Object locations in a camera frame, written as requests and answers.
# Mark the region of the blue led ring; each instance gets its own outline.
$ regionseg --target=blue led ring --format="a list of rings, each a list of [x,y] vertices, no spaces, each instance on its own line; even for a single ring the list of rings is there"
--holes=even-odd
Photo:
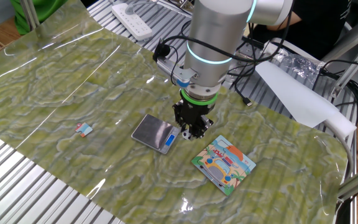
[[[192,54],[192,56],[194,56],[196,59],[204,62],[204,63],[208,63],[208,64],[211,64],[211,65],[221,65],[221,64],[224,64],[224,63],[228,63],[230,62],[230,60],[232,58],[229,58],[227,60],[223,60],[223,61],[211,61],[211,60],[206,60],[206,59],[203,59],[202,57],[196,55],[191,49],[190,49],[190,46],[189,46],[189,43],[187,42],[187,49],[189,50],[190,54]]]

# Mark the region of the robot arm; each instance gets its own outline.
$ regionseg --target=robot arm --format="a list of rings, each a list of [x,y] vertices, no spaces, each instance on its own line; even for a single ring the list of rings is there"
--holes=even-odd
[[[293,0],[197,0],[189,37],[225,52],[236,51],[248,22],[277,25],[287,17]],[[202,138],[213,124],[206,115],[214,108],[231,57],[196,42],[187,42],[183,68],[165,58],[170,47],[158,45],[154,60],[181,88],[181,100],[173,105],[182,132]]]

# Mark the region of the metal grating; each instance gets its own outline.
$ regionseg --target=metal grating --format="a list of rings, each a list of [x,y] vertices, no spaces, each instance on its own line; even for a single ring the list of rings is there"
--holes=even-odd
[[[152,28],[154,36],[150,40],[137,42],[113,16],[110,7],[111,3],[108,0],[100,0],[88,10],[106,29],[128,37],[149,50],[154,50],[159,39],[180,34],[182,25],[190,20],[188,15],[162,1],[158,4],[138,6],[135,8],[136,13]],[[186,52],[185,41],[174,40],[170,44],[178,49],[182,62]],[[176,54],[172,52],[169,58],[176,60]],[[244,79],[242,83],[245,96],[291,117],[257,74]],[[316,92],[328,98],[327,90],[333,84],[331,80],[322,78],[317,83]],[[351,100],[352,96],[346,90],[336,101]],[[356,107],[345,106],[341,108],[341,112],[351,121],[356,120]],[[354,135],[349,136],[349,139],[354,139]],[[123,222],[0,140],[0,223],[122,224]]]

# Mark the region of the green marbled mat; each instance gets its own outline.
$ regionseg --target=green marbled mat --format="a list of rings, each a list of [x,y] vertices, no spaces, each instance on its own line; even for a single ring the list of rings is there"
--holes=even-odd
[[[131,139],[147,113],[175,123],[179,99],[151,52],[77,0],[0,52],[0,138],[127,224],[332,223],[337,140],[225,89],[205,138],[166,156]],[[191,163],[220,134],[257,164],[229,197]]]

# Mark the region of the power strip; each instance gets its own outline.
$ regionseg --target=power strip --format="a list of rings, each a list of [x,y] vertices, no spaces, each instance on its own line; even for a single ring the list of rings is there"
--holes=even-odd
[[[117,4],[112,7],[112,13],[138,41],[152,37],[152,29],[137,14],[125,13],[127,7],[126,3]]]

